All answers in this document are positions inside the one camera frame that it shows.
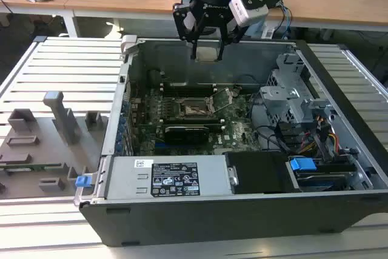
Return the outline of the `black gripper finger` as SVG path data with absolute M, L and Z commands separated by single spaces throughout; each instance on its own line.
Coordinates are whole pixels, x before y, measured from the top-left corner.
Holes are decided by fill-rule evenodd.
M 191 59 L 196 58 L 198 40 L 208 18 L 208 3 L 182 3 L 173 6 L 173 19 L 180 40 L 192 44 Z
M 222 60 L 225 46 L 229 44 L 239 43 L 243 37 L 243 28 L 236 25 L 232 31 L 228 31 L 227 23 L 223 21 L 219 25 L 219 31 L 221 33 L 221 39 L 219 40 L 219 50 L 217 60 Z

